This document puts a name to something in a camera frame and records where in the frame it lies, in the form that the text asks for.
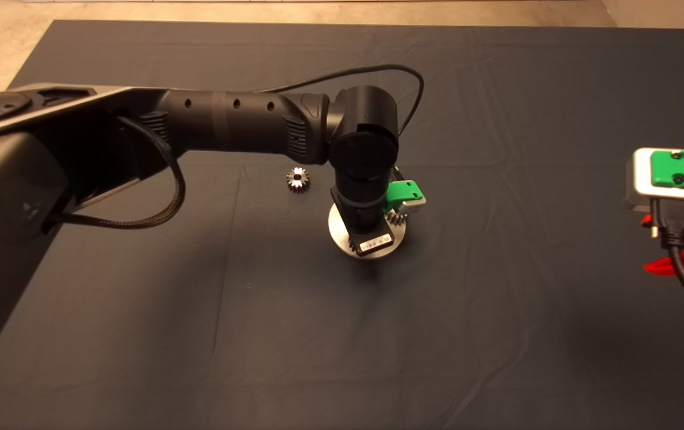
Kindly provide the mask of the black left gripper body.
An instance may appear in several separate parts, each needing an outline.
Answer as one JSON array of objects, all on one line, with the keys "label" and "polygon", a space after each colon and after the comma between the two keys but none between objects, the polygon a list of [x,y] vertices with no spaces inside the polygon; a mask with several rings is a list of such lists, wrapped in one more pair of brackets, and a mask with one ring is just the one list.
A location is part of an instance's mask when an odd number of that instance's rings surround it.
[{"label": "black left gripper body", "polygon": [[378,258],[394,249],[396,234],[380,199],[363,205],[342,196],[337,187],[330,194],[330,237],[341,251],[353,258]]}]

